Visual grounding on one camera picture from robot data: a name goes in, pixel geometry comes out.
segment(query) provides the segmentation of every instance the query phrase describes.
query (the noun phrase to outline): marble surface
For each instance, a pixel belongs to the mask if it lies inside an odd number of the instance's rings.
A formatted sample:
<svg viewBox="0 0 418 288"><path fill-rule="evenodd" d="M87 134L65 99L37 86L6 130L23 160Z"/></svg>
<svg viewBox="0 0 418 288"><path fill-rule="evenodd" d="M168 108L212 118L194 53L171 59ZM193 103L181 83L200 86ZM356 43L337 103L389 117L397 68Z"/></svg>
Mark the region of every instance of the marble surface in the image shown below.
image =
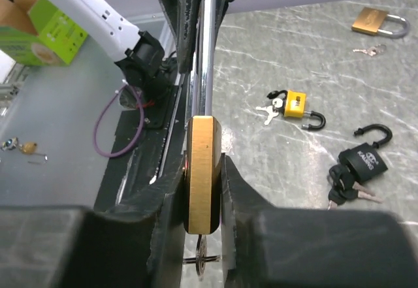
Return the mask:
<svg viewBox="0 0 418 288"><path fill-rule="evenodd" d="M280 207L326 208L328 169L338 154L377 140L353 131L384 123L393 139L379 154L389 170L368 188L383 204L365 200L337 210L387 210L396 213L418 237L418 0L355 0L228 15L216 47L214 115L223 126L223 150L244 179ZM403 39L370 37L351 31L363 6L407 18L411 31ZM387 29L398 25L385 24ZM374 57L352 49L385 44ZM275 89L308 94L307 109L323 113L320 132L300 128L300 120L274 118L255 110ZM186 239L186 256L194 255L196 237ZM208 237L210 254L221 252L220 232ZM220 263L206 266L198 283L193 266L184 267L182 287L222 287Z"/></svg>

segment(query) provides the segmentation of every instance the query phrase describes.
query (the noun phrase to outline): green box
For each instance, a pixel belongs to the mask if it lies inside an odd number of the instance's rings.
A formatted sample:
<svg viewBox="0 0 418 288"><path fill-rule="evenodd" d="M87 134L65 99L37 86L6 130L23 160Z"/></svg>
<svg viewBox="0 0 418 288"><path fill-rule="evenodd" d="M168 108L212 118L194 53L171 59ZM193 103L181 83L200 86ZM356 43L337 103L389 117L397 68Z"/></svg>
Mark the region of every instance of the green box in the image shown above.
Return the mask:
<svg viewBox="0 0 418 288"><path fill-rule="evenodd" d="M69 65L87 36L49 0L36 0L27 13L0 0L0 50L18 63Z"/></svg>

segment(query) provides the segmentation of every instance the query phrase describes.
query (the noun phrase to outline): cable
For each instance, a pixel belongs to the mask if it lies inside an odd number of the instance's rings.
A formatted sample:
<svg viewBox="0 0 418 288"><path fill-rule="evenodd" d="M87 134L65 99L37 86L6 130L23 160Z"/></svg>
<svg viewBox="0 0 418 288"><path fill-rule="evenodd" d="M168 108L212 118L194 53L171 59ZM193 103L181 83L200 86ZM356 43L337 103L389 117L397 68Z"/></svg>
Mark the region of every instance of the cable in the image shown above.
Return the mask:
<svg viewBox="0 0 418 288"><path fill-rule="evenodd" d="M103 111L100 113L99 118L96 121L96 124L94 126L94 130L93 130L93 146L94 146L94 150L96 150L96 152L104 157L108 157L108 158L113 158L113 157L119 157L125 153L127 153L128 151L130 151L133 146L135 145L135 143L138 141L139 136L141 134L142 128L144 126L144 107L142 106L141 100L140 100L140 93L138 93L134 87L130 86L126 80L122 80L123 82L123 86L116 91L115 96L113 96L113 98L110 100L110 102L104 107ZM119 94L126 88L131 89L132 94L134 95L135 99L137 100L137 106L140 112L140 119L139 119L139 126L137 129L137 133L135 133L135 136L133 137L132 141L122 150L120 150L119 152L115 152L115 153L106 153L102 150L100 150L99 146L97 145L97 130L99 129L99 125L101 120L103 119L103 116L106 114L107 110L109 109L110 105L113 104L113 102L118 98Z"/></svg>

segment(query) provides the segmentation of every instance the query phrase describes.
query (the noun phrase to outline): purple cable loop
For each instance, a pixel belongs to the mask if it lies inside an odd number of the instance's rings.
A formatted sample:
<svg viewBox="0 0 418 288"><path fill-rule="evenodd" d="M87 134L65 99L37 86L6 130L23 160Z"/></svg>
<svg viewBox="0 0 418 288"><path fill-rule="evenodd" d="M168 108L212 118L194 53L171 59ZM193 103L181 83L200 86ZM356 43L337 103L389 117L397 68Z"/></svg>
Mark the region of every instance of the purple cable loop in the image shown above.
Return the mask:
<svg viewBox="0 0 418 288"><path fill-rule="evenodd" d="M138 93L134 87L130 86L126 80L122 80L123 82L123 86L116 91L115 96L113 96L113 98L110 100L110 102L104 107L103 111L100 113L99 118L96 121L96 124L94 126L94 130L93 130L93 146L94 146L94 150L96 150L96 152L104 157L108 157L108 158L113 158L113 157L119 157L127 152L129 152L130 150L132 150L133 146L137 143L139 136L141 134L142 128L144 126L144 107L142 106L142 102L140 99L140 94ZM122 93L122 91L126 88L129 88L135 99L137 100L137 105L138 105L138 109L140 112L140 120L139 120L139 126L137 129L137 132L135 133L135 136L133 137L132 141L122 150L120 150L119 152L115 152L115 153L107 153L102 151L98 144L97 144L97 130L99 129L99 125L101 120L103 119L103 116L106 114L107 110L109 109L110 105L113 104L113 102L118 98L118 96L120 95L120 93Z"/></svg>

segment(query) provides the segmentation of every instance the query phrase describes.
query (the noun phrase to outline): purple cable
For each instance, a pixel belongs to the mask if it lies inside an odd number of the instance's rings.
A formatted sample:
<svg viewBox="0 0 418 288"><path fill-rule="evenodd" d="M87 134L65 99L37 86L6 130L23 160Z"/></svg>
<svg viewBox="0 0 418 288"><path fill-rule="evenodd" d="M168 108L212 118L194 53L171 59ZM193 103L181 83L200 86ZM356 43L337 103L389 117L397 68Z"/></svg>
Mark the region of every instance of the purple cable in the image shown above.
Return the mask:
<svg viewBox="0 0 418 288"><path fill-rule="evenodd" d="M110 100L110 102L105 106L104 110L100 113L99 118L96 121L96 124L94 126L94 130L93 130L93 146L94 146L94 150L96 150L96 152L104 157L108 157L108 158L113 158L113 157L119 157L125 153L127 153L129 150L132 149L132 147L135 145L135 143L138 141L139 136L141 134L142 128L144 126L144 107L142 106L141 103L141 99L140 99L140 93L138 94L137 91L135 90L135 88L129 86L126 81L124 80L124 85L122 86L122 88L120 88L119 90L117 90L115 96ZM129 87L129 89L131 89L135 99L137 100L137 105L139 108L139 112L140 112L140 119L139 119L139 126L137 129L137 133L135 133L135 136L133 137L132 141L122 150L120 150L119 152L115 152L115 153L106 153L102 150L100 150L99 146L97 145L97 130L99 128L100 122L103 119L103 116L106 114L107 110L109 109L110 105L112 105L112 103L118 98L119 94L123 91L123 89L126 89L126 87Z"/></svg>

